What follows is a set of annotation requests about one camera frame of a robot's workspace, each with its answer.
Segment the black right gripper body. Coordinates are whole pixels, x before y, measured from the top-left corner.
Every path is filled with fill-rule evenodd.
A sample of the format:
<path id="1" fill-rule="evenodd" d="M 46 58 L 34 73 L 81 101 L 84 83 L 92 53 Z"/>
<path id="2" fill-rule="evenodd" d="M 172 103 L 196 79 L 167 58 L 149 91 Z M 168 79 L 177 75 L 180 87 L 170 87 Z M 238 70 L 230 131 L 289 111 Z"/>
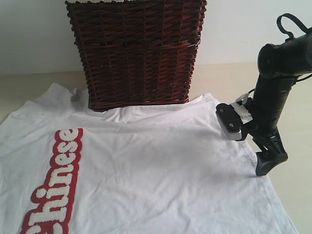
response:
<path id="1" fill-rule="evenodd" d="M 258 128 L 251 132 L 253 141 L 262 150 L 264 136 L 278 131 L 277 123 L 284 108 L 284 98 L 278 97 L 255 97 L 251 98 L 249 112 L 252 114 Z"/>

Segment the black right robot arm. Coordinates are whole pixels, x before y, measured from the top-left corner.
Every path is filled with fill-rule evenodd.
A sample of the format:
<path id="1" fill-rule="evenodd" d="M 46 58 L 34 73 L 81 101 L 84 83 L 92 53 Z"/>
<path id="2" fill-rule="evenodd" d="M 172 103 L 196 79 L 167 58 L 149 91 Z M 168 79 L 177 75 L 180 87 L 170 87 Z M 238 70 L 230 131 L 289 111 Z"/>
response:
<path id="1" fill-rule="evenodd" d="M 255 173 L 265 176 L 288 159 L 277 123 L 298 78 L 312 71 L 311 34 L 287 39 L 281 45 L 266 44 L 259 52 L 257 66 L 253 98 L 246 103 L 253 119 L 246 127 L 260 148 Z"/>

